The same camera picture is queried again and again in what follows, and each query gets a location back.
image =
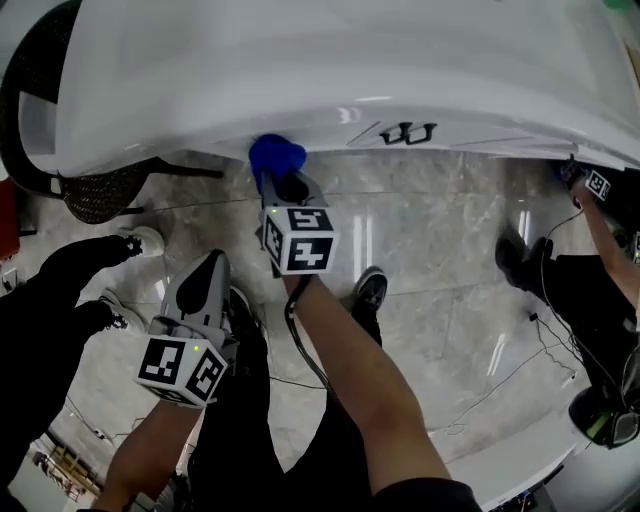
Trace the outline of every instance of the black shoe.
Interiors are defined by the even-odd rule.
[[[377,313],[387,296],[388,284],[387,276],[380,267],[369,267],[356,283],[351,309],[366,308]]]
[[[522,265],[522,256],[515,244],[508,238],[501,238],[496,244],[496,265],[502,270],[511,286],[517,286],[514,273]]]

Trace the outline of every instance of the black cable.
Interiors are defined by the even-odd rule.
[[[82,419],[82,421],[84,421],[84,423],[88,426],[88,422],[85,419],[85,417],[82,415],[82,413],[80,412],[80,409],[78,409],[78,406],[74,403],[73,400],[71,400],[71,397],[69,395],[67,395],[67,398],[69,399],[69,402],[71,402],[71,405],[73,405],[73,407],[75,408],[75,411],[74,411],[75,414],[77,414]]]
[[[560,343],[557,343],[557,344],[555,344],[555,345],[551,345],[551,346],[549,346],[549,347],[547,347],[547,346],[545,345],[545,347],[546,347],[546,349],[548,350],[548,349],[550,349],[550,348],[559,347],[560,345],[561,345]],[[504,384],[506,384],[507,382],[509,382],[509,380],[510,380],[510,379],[511,379],[511,378],[512,378],[516,373],[518,373],[518,371],[520,370],[520,368],[522,368],[525,364],[527,364],[527,363],[528,363],[529,361],[531,361],[532,359],[536,358],[538,355],[542,354],[542,352],[544,352],[544,351],[545,351],[545,349],[544,349],[544,348],[541,348],[541,349],[540,349],[540,350],[538,350],[535,354],[533,354],[529,359],[526,359],[524,362],[520,363],[520,365],[518,365],[518,367],[517,367],[515,370],[513,370],[513,371],[509,374],[509,376],[508,376],[506,379],[504,379],[500,384],[498,384],[495,388],[493,388],[493,389],[489,392],[489,394],[488,394],[487,396],[485,396],[484,398],[482,398],[481,400],[479,400],[478,402],[476,402],[475,404],[473,404],[471,407],[469,407],[469,408],[468,408],[466,411],[464,411],[460,416],[458,416],[454,421],[452,421],[448,426],[443,427],[443,428],[436,429],[436,431],[438,431],[438,430],[448,430],[448,429],[450,429],[451,427],[456,427],[456,426],[458,426],[458,422],[459,422],[462,418],[464,418],[464,417],[465,417],[469,412],[471,412],[473,409],[475,409],[476,407],[478,407],[481,403],[483,403],[483,402],[487,401],[487,400],[489,399],[489,397],[490,397],[491,395],[493,395],[493,394],[494,394],[494,393],[495,393],[495,392],[496,392],[500,387],[502,387]]]
[[[551,352],[549,352],[549,347],[547,347],[546,343],[544,341],[542,341],[542,335],[540,334],[540,323],[538,322],[542,322],[540,319],[537,319],[536,322],[536,332],[538,333],[538,340],[540,340],[540,343],[542,343],[542,346],[544,347],[544,351],[545,353],[549,356],[549,358],[558,366],[560,366],[561,368],[564,368],[565,370],[569,370],[571,373],[575,374],[576,371],[573,368],[569,368],[566,364],[561,363],[560,361],[558,361],[555,357],[553,357],[553,354]]]
[[[560,344],[565,348],[565,350],[568,350],[569,352],[571,352],[573,357],[575,357],[578,360],[578,362],[584,367],[582,358],[578,357],[578,355],[573,350],[567,348],[567,346],[565,345],[565,342],[562,340],[562,338],[560,338],[560,336],[558,336],[555,332],[553,332],[551,327],[549,327],[549,324],[547,324],[544,320],[541,320],[537,315],[536,315],[536,321],[544,325],[547,331],[549,331],[549,333],[560,342]],[[569,344],[571,344],[571,346],[575,348],[575,346],[571,343],[571,338],[569,338],[568,341],[569,341]]]
[[[296,286],[295,290],[289,297],[287,305],[284,308],[284,320],[287,324],[287,327],[289,328],[289,332],[291,333],[293,342],[295,343],[296,348],[298,349],[298,352],[300,352],[300,355],[302,356],[302,359],[305,360],[305,362],[307,363],[309,368],[311,368],[313,373],[317,375],[323,387],[327,390],[327,393],[331,395],[331,398],[334,399],[336,404],[341,405],[338,395],[336,394],[336,392],[334,391],[333,387],[329,382],[329,378],[324,373],[324,371],[322,371],[322,369],[316,364],[316,362],[311,358],[311,356],[309,356],[307,349],[304,347],[302,340],[300,339],[300,335],[298,334],[298,329],[296,327],[295,319],[293,316],[296,308],[296,304],[300,299],[300,296],[302,295],[302,293],[306,290],[307,286],[309,286],[309,283],[311,282],[312,278],[313,278],[312,275],[304,275],[300,278],[298,285]]]
[[[144,420],[146,418],[146,416],[141,416],[140,418],[136,418],[135,420],[133,420],[133,423],[131,424],[131,430],[129,432],[123,432],[120,434],[114,434],[110,437],[105,437],[105,440],[107,441],[113,441],[116,437],[122,437],[122,436],[128,436],[129,434],[131,434],[131,432],[133,432],[136,429],[136,422],[140,421],[140,420]]]
[[[292,386],[300,386],[301,388],[309,388],[309,389],[326,389],[324,386],[311,386],[309,384],[302,384],[301,382],[293,382],[292,380],[281,379],[279,377],[274,377],[273,375],[269,375],[271,380],[277,380],[278,382],[283,382],[284,384],[291,384]]]

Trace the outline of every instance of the marble floor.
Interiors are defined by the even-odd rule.
[[[102,271],[82,296],[96,298],[110,287],[150,320],[168,280],[203,253],[223,249],[267,327],[272,374],[317,385],[284,324],[282,284],[271,277],[267,255],[254,236],[260,202],[248,168],[193,153],[173,155],[171,161],[223,168],[226,176],[151,176],[136,200],[144,214],[100,226],[81,224],[59,201],[38,199],[32,215],[39,234],[23,239],[11,265],[26,279],[55,249],[72,241],[106,235],[122,225],[154,226],[166,238],[163,257]],[[384,348],[418,396],[445,461],[482,450],[561,410],[587,385],[584,372],[567,384],[568,372],[540,353],[542,345],[527,317],[537,311],[550,320],[550,314],[537,299],[511,288],[493,258],[506,223],[520,228],[531,245],[575,213],[544,163],[454,152],[373,151],[311,155],[305,172],[325,191],[340,222],[340,247],[326,278],[330,288],[347,293],[370,264],[389,276],[389,296],[379,314]],[[582,218],[562,227],[554,240],[556,254],[593,252]],[[562,334],[556,323],[551,325]],[[555,345],[548,332],[542,335],[547,345]],[[118,434],[130,432],[134,420],[155,403],[132,381],[142,349],[141,340],[113,331],[95,336],[71,387],[69,396],[84,420],[111,441],[98,440],[69,408],[52,426],[102,476],[125,437]],[[550,352],[578,369],[562,347]],[[321,390],[272,381],[270,424],[285,469],[310,442],[324,396]]]

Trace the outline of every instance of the wicker chair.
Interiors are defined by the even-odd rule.
[[[151,173],[222,177],[151,158],[106,174],[65,178],[38,169],[27,156],[20,136],[20,93],[58,103],[58,90],[71,31],[80,0],[49,11],[27,33],[7,67],[0,87],[0,158],[7,173],[27,192],[63,200],[71,213],[87,224],[101,224],[128,210]]]

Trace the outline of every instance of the sneaker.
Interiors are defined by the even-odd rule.
[[[501,238],[496,244],[496,265],[502,270],[511,286],[517,286],[514,272],[522,265],[522,256],[515,244],[508,238]]]
[[[164,254],[164,238],[153,228],[147,226],[138,226],[133,229],[120,228],[116,235],[132,239],[131,249],[134,251],[134,256],[152,258]]]
[[[369,267],[356,283],[351,309],[365,307],[377,313],[387,296],[388,284],[387,276],[380,267]]]
[[[113,327],[120,331],[124,331],[131,336],[143,336],[146,329],[144,320],[132,309],[122,305],[116,294],[111,290],[105,290],[98,299],[111,308],[113,322],[107,329]]]

